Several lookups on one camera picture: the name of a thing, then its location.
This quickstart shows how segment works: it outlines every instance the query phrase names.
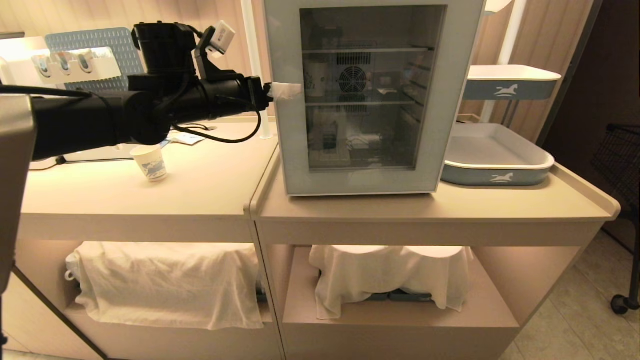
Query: white towel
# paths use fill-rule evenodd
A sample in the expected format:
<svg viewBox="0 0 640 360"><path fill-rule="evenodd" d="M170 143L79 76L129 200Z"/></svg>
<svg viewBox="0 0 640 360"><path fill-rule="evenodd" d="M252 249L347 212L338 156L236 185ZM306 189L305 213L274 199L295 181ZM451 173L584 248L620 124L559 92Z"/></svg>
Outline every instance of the white towel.
<svg viewBox="0 0 640 360"><path fill-rule="evenodd" d="M322 270L318 319L336 319L342 304L403 289L430 293L440 309L461 311L468 292L470 248L314 245L309 262Z"/></svg>
<svg viewBox="0 0 640 360"><path fill-rule="evenodd" d="M67 258L76 298L98 322L216 330L263 328L248 243L86 241Z"/></svg>

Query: floor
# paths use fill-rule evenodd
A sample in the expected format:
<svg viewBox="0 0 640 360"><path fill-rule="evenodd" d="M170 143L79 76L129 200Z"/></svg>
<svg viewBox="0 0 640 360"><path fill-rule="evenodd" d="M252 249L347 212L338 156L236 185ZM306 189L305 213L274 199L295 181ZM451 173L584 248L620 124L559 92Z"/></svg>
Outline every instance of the floor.
<svg viewBox="0 0 640 360"><path fill-rule="evenodd" d="M628 295L631 255L599 233L500 360L639 360L640 311L611 312ZM63 360L6 351L3 360Z"/></svg>

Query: paper cup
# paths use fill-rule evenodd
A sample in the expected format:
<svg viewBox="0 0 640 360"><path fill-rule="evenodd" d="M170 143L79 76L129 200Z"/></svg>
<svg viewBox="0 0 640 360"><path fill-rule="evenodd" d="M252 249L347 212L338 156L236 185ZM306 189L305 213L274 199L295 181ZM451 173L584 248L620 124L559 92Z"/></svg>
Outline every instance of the paper cup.
<svg viewBox="0 0 640 360"><path fill-rule="evenodd" d="M162 159L160 145L138 146L131 151L131 156L136 160L147 180L160 181L166 177L166 167Z"/></svg>

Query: blue pegboard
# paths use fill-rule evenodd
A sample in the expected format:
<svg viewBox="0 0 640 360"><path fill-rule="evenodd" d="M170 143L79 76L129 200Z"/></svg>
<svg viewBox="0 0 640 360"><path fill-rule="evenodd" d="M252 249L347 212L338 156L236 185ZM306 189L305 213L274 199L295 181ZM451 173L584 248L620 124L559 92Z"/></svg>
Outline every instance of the blue pegboard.
<svg viewBox="0 0 640 360"><path fill-rule="evenodd" d="M65 84L67 90L83 88L99 92L104 90L127 90L129 80L126 75L144 72L138 50L131 40L131 30L127 28L111 28L70 33L49 34L44 37L50 51L69 51L90 47L110 47L118 62L122 76L106 80L83 81Z"/></svg>

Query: glass door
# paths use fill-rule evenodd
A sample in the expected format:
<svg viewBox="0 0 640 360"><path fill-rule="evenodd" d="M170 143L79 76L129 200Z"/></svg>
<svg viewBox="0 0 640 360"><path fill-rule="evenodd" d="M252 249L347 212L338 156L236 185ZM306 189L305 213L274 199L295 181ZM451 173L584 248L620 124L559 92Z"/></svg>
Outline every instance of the glass door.
<svg viewBox="0 0 640 360"><path fill-rule="evenodd" d="M415 169L444 12L300 9L311 172Z"/></svg>
<svg viewBox="0 0 640 360"><path fill-rule="evenodd" d="M483 0L264 0L289 195L438 186Z"/></svg>

